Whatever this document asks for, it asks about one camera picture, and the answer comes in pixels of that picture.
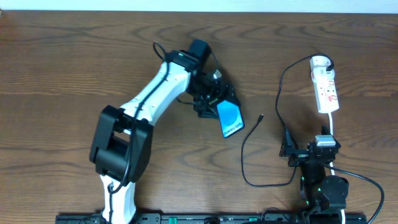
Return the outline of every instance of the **cable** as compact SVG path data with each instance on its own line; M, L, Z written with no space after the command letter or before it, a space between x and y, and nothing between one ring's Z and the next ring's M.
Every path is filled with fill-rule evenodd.
M108 192L109 192L109 223L112 224L112 215L113 215L113 205L112 205L112 189L113 189L113 184L110 183L108 185Z
M153 42L153 43L152 43L152 47L154 48L155 54L156 54L161 60L163 60L163 56L161 56L160 53L157 51L156 46L158 46L158 47L162 50L162 52L163 52L163 54L164 54L165 56L166 56L166 50L163 48L163 46L162 46L160 43L158 43L158 42Z
M329 130L330 130L330 134L333 135L333 118L331 116L331 112L328 113L329 116ZM330 170L330 173L332 175L335 175L335 171L333 169ZM344 209L341 209L341 224L346 224L346 214Z
M367 177L362 176L362 175L359 175L359 174L355 174L355 173L353 173L353 172L349 172L349 171L346 171L346 170L342 170L342 169L339 169L339 168L336 168L336 167L328 166L328 165L324 164L324 163L323 163L321 160L319 160L318 158L317 158L317 161L318 161L319 164L321 164L321 165L322 165L323 167L325 167L325 168L328 168L328 169L331 169L331 170L335 170L335 171L341 172L341 173L343 173L343 174L352 175L353 177L357 177L357 178L359 178L359 179L366 180L366 181L372 183L373 185L375 185L375 186L380 190L381 196L380 196L380 203L379 203L379 206L377 207L377 209L376 209L376 211L374 212L373 216L372 216L372 217L369 219L369 221L367 222L367 224L372 223L373 220L374 220L374 219L377 217L377 215L380 213L381 208L382 208L383 203L384 203L384 190L383 190L383 188L382 188L376 181L374 181L374 180L372 180L372 179L370 179L370 178L367 178Z
M179 103L182 103L182 104L185 104L185 105L194 105L195 104L195 102L184 102L184 101L181 101L178 97L176 97L175 98Z
M161 46L159 43L154 42L152 44L152 47L154 48L155 53L157 54L158 57L160 57L163 61L165 61L165 58L163 58L157 51L156 46L159 46L160 49L162 49L165 58L167 57L166 51L163 48L163 46ZM109 223L112 224L112 216L111 213L113 213L112 210L112 194L116 194L120 191L120 189L122 188L122 186L124 185L124 183L127 181L129 174L130 174L130 166L131 166L131 153L132 153L132 145L133 145L133 140L134 140L134 135L136 134L136 121L137 121L137 117L139 112L141 111L142 107L144 106L145 102L148 100L148 98L161 86L161 84L163 84L164 81L166 81L167 76L169 75L169 71L170 71L170 64L167 62L166 63L166 73L163 76L162 80L141 100L141 102L138 104L138 107L136 109L136 112L134 113L134 117L133 117L133 121L132 121L132 126L131 126L131 132L130 132L130 142L129 142L129 146L127 147L127 162L126 162L126 168L124 170L124 175L122 180L120 181L120 184L118 185L118 187L116 187L115 190L112 190L110 188L110 186L108 186L108 192L109 192L109 207L110 207L110 211L109 211Z
M248 185L250 185L251 187L282 187L282 186L289 185L289 184L293 181L293 178L294 178L294 175L295 175L295 173L296 173L297 167L294 167L292 177L290 178L290 180L289 180L287 183L284 183L284 184L264 184L264 185L255 185L255 184L250 183L250 182L246 179L246 176L244 175L244 169L243 169L243 149L244 149L244 144L245 144L246 141L248 140L248 138L249 138L249 136L251 135L251 133L253 133L253 131L257 128L257 126L259 125L259 123L262 121L263 117L264 117L264 115L263 115L263 114L260 114L260 116L259 116L259 118L258 118L258 120L257 120L257 123L253 126L253 128L250 130L249 134L244 138L243 143L242 143L241 166L242 166L242 176L243 176L243 179L244 179L244 181L245 181Z
M261 221L265 220L265 218L266 218L265 215L266 215L266 213L267 213L269 210L277 210L277 211L279 211L280 214L283 215L283 217L289 222L290 219L287 218L287 216L286 216L279 208L277 208L277 207L267 208L267 209L261 214Z

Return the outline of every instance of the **white wall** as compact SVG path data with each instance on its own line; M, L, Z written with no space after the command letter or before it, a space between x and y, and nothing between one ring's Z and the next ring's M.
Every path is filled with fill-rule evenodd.
M398 0L0 0L3 10L398 13Z

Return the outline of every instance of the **connector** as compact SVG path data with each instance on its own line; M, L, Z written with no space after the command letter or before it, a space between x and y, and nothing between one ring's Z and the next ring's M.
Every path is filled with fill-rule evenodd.
M257 120L257 123L260 123L263 118L264 118L264 114L260 114L259 119Z
M310 60L311 79L315 89L315 98L319 113L331 113L339 108L335 86L335 71L328 71L330 59L314 56Z

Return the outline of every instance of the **wooden table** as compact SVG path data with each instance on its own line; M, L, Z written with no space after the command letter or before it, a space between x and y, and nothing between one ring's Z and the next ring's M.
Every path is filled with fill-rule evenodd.
M224 139L219 122L173 102L154 131L152 157L136 203L164 212L295 209L299 177L287 187L255 189L240 169L243 137L251 182L286 182L279 158L282 126L274 109L283 69L324 52L335 61L342 145L335 166L368 176L386 191L375 223L398 214L398 16L180 12L9 11L0 18L0 222L53 223L59 213L103 208L103 186L88 160L100 111L120 106L152 79L167 50L207 41L231 77L246 129ZM286 73L280 112L303 147L328 124L317 113L309 63ZM182 99L190 100L189 95ZM354 177L347 211L375 211L380 193Z

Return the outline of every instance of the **white power strip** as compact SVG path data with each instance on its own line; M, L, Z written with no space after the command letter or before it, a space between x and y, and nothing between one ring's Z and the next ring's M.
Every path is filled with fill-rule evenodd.
M327 71L331 64L324 56L314 56L310 60L311 79L319 113L331 113L339 108L335 86L335 71Z

